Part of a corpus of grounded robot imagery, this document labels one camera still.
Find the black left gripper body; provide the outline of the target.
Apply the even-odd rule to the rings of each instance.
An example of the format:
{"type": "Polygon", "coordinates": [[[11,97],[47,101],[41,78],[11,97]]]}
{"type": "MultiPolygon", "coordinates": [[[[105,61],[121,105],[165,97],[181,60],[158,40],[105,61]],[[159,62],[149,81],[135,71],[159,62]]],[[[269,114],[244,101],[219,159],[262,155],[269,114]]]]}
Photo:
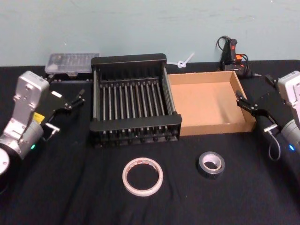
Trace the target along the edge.
{"type": "Polygon", "coordinates": [[[35,109],[32,121],[44,127],[55,116],[63,113],[70,114],[71,110],[72,106],[68,100],[58,92],[50,91],[35,109]]]}

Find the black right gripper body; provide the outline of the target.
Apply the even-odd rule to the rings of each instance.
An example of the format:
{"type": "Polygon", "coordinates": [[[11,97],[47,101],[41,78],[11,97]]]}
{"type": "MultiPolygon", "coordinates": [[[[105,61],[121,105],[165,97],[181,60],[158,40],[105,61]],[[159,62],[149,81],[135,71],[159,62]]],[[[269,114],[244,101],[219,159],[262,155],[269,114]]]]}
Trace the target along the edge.
{"type": "Polygon", "coordinates": [[[272,123],[285,124],[285,103],[277,91],[262,95],[255,104],[254,117],[264,116],[272,123]]]}

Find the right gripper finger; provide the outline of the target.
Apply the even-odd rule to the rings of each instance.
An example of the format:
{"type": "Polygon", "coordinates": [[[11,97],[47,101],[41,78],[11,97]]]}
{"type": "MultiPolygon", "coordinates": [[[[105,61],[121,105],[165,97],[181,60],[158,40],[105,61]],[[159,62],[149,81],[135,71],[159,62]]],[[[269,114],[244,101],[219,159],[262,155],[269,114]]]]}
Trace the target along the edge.
{"type": "Polygon", "coordinates": [[[256,116],[257,110],[258,110],[258,106],[255,104],[250,103],[242,94],[242,92],[240,90],[237,90],[235,92],[236,94],[236,102],[237,102],[237,106],[240,107],[241,109],[249,112],[252,116],[256,116]]]}
{"type": "Polygon", "coordinates": [[[272,87],[277,87],[278,86],[278,79],[273,78],[271,75],[266,75],[265,80],[272,87]]]}

